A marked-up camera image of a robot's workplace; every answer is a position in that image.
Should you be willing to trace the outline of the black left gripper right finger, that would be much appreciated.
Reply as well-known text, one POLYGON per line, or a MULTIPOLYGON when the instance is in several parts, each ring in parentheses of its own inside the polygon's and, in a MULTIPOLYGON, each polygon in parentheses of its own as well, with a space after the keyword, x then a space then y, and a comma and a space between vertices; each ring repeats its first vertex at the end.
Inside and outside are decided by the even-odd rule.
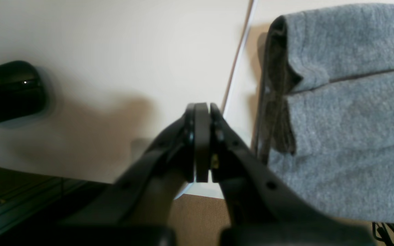
POLYGON ((210 104, 212 179, 220 185, 231 226, 221 246, 374 246, 369 231, 312 208, 261 163, 210 104))

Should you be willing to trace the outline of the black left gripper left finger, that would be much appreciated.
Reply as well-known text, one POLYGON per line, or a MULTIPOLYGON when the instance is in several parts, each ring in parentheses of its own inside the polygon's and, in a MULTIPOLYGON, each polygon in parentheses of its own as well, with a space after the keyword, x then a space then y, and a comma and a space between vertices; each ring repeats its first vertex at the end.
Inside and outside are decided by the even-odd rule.
POLYGON ((189 104, 111 187, 61 222, 58 245, 175 245, 171 204, 183 184, 208 181, 210 135, 208 105, 189 104))

